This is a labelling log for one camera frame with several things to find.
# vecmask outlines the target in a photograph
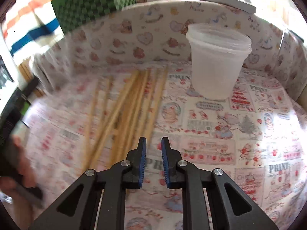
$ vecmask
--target metal screw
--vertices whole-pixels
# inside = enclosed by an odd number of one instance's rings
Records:
[[[121,163],[122,166],[126,167],[130,165],[130,161],[129,160],[123,160]]]
[[[86,176],[92,176],[92,175],[94,175],[94,174],[95,174],[95,170],[92,170],[92,169],[87,170],[87,171],[85,172],[85,175],[86,175]]]
[[[187,161],[185,161],[185,160],[180,160],[179,162],[178,162],[178,165],[179,166],[181,166],[181,167],[184,167],[184,166],[186,166],[188,163],[187,163]]]
[[[224,173],[224,171],[223,171],[222,169],[215,169],[215,170],[214,170],[214,173],[215,173],[216,175],[222,175],[222,174]]]

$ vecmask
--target table surface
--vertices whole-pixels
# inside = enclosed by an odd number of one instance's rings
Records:
[[[168,80],[147,146],[144,183],[141,190],[130,191],[126,198],[125,228],[182,229],[182,192],[168,190],[163,176],[161,138],[167,136],[183,159],[206,170],[222,168],[280,229],[286,229],[307,198],[302,130],[287,93],[275,78],[242,68],[232,95],[210,100],[191,86],[188,62],[103,67],[95,74],[77,77],[32,105],[24,117],[31,128],[27,155],[44,191],[44,207],[78,177],[84,127],[97,79],[102,82],[92,143],[102,113],[105,77],[113,75],[115,79],[109,112],[133,69],[151,68],[153,74],[155,68],[165,65],[169,66]],[[106,169],[111,144],[110,138],[97,171]]]

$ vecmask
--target plastic container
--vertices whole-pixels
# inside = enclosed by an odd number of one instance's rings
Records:
[[[190,24],[186,37],[192,52],[192,85],[209,99],[231,95],[251,39],[234,29],[210,24]]]

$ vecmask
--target red strawberry print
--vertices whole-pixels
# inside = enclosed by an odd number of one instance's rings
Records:
[[[165,180],[164,180],[164,179],[160,179],[160,180],[159,180],[159,183],[160,183],[162,186],[165,186]]]

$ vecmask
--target bamboo skewer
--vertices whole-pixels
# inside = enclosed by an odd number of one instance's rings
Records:
[[[100,116],[100,120],[99,120],[99,126],[97,128],[97,132],[96,132],[96,136],[95,136],[95,140],[97,140],[97,138],[99,137],[99,132],[101,132],[102,127],[103,127],[103,120],[105,118],[105,114],[106,114],[106,110],[107,110],[107,103],[108,103],[108,99],[109,99],[109,94],[111,91],[111,87],[112,87],[112,81],[113,81],[113,76],[110,76],[108,78],[108,82],[106,85],[106,90],[105,90],[105,94],[104,94],[104,98],[102,101],[102,106],[101,106],[101,116]]]
[[[135,145],[132,146],[131,144],[132,144],[133,136],[134,136],[134,133],[135,133],[135,130],[136,130],[136,124],[138,122],[139,113],[140,113],[140,110],[142,108],[142,101],[143,101],[144,94],[145,94],[145,87],[146,87],[146,84],[148,82],[149,76],[150,76],[150,70],[146,70],[144,78],[143,78],[142,86],[140,88],[137,105],[136,105],[136,108],[135,108],[135,111],[134,111],[134,114],[133,114],[133,118],[132,118],[132,121],[131,121],[131,127],[130,127],[130,131],[129,131],[129,134],[128,134],[128,139],[127,139],[127,144],[126,144],[126,148],[125,148],[125,151],[124,151],[124,155],[129,150],[131,150],[133,147],[136,147]]]
[[[120,134],[118,135],[119,143],[116,146],[116,156],[112,164],[117,163],[118,161],[121,161],[122,159],[125,159],[125,157],[124,158],[121,158],[121,157],[125,151],[125,143],[127,142],[130,122],[131,122],[131,118],[132,118],[132,115],[133,115],[133,112],[136,106],[136,102],[137,102],[137,98],[139,95],[139,90],[141,87],[141,81],[142,81],[143,76],[144,76],[144,73],[141,73],[140,78],[135,82],[133,89],[130,91],[130,97],[129,97],[130,99],[126,102],[125,110],[127,110],[127,113],[125,114],[125,117],[122,118],[123,128]]]
[[[162,96],[163,89],[164,89],[164,86],[165,86],[165,82],[166,82],[166,79],[167,79],[167,73],[168,73],[168,67],[166,67],[164,69],[162,80],[159,83],[159,87],[157,88],[155,95],[154,95],[153,111],[150,115],[146,130],[145,130],[145,134],[144,134],[145,138],[146,138],[146,143],[147,143],[148,146],[150,146],[151,135],[152,135],[152,132],[153,132],[153,129],[154,129],[154,124],[155,124],[155,121],[156,121],[158,109],[159,109],[159,106],[160,106],[160,103],[161,103],[161,96]]]
[[[133,74],[131,75],[128,83],[125,85],[122,92],[119,94],[119,97],[116,101],[116,104],[113,107],[112,112],[107,117],[107,120],[104,122],[103,127],[101,131],[98,133],[98,138],[95,141],[93,151],[92,151],[92,158],[89,161],[89,165],[87,167],[95,168],[97,161],[101,155],[102,149],[104,147],[105,141],[107,140],[107,137],[109,136],[110,132],[113,129],[113,125],[119,115],[120,109],[122,108],[122,105],[124,104],[124,101],[129,94],[135,80],[137,79],[139,75],[139,71],[135,70]]]
[[[124,109],[122,112],[122,115],[119,119],[119,124],[118,124],[118,131],[120,132],[120,134],[118,134],[115,137],[115,140],[113,141],[112,144],[112,149],[111,149],[111,157],[109,160],[109,167],[111,167],[114,163],[116,163],[116,160],[118,158],[118,154],[119,152],[121,153],[121,149],[122,149],[122,143],[125,139],[125,131],[126,131],[126,126],[129,125],[129,121],[128,121],[128,117],[129,114],[131,114],[131,107],[130,104],[132,103],[132,98],[133,95],[135,94],[134,89],[135,89],[135,85],[138,82],[135,82],[135,84],[133,85],[129,95],[128,95],[128,99],[125,101],[124,104]]]
[[[134,135],[133,145],[130,146],[130,149],[133,148],[134,146],[138,145],[139,137],[141,137],[143,135],[145,123],[146,123],[147,116],[148,116],[148,111],[149,111],[150,106],[151,106],[151,97],[152,97],[152,94],[154,93],[154,90],[155,90],[155,87],[156,87],[157,78],[158,78],[158,70],[154,74],[153,80],[151,82],[151,87],[150,87],[149,93],[147,95],[147,98],[144,101],[144,106],[142,108],[142,113],[141,113],[141,117],[140,117],[140,120],[139,120],[138,128],[136,129],[136,132],[135,132],[135,135]]]
[[[94,92],[94,95],[93,95],[90,114],[88,115],[88,122],[87,122],[86,127],[85,127],[85,134],[84,134],[85,140],[84,140],[84,147],[83,147],[84,158],[83,158],[82,169],[85,168],[86,162],[87,162],[89,154],[91,152],[91,150],[90,150],[90,135],[91,135],[91,131],[92,131],[93,117],[94,117],[94,113],[95,113],[95,109],[96,109],[96,103],[97,103],[97,97],[98,97],[98,91],[99,91],[99,84],[100,84],[100,80],[98,79],[97,84],[96,84],[96,88],[95,88],[95,92]]]

